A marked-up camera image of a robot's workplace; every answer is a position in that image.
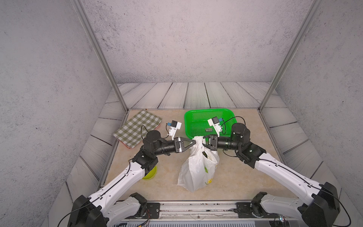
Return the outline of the white plastic bag lemon print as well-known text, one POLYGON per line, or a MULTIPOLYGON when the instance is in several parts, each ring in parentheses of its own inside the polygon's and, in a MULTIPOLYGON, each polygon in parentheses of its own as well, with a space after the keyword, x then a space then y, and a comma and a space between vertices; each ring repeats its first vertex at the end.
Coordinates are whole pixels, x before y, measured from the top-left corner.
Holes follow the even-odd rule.
POLYGON ((191 155, 183 163, 177 182, 178 186, 189 192, 194 192, 210 184, 220 161, 217 151, 209 150, 202 145, 206 143, 202 136, 195 136, 193 139, 196 144, 191 147, 191 155), (203 156, 203 151, 207 153, 208 158, 203 156))

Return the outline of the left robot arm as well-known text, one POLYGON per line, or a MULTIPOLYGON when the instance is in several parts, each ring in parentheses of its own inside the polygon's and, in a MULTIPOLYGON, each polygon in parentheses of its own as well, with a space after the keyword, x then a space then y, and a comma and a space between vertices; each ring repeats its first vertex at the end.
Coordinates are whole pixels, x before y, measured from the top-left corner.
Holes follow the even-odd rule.
POLYGON ((144 178, 158 163, 159 155, 182 153, 196 144, 195 140, 176 137, 162 138, 157 130, 149 131, 139 152, 114 180, 89 197, 81 195, 73 203, 69 227, 112 227, 128 217, 143 217, 147 200, 138 193, 119 201, 135 183, 144 178))

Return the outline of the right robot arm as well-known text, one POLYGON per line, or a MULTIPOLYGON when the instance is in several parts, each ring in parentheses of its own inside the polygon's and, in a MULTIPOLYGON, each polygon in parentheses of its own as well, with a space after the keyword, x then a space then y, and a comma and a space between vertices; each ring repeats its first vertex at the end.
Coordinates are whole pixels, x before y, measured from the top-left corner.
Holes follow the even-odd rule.
POLYGON ((233 150, 244 164, 267 174, 297 196, 292 199, 259 192, 250 203, 249 210, 254 217, 279 214, 299 219, 309 227, 335 226, 340 211, 345 207, 338 199, 334 185, 309 179, 275 159, 251 142, 250 130, 242 123, 232 125, 229 137, 221 136, 223 125, 217 117, 209 119, 208 123, 216 133, 205 137, 208 142, 204 147, 233 150))

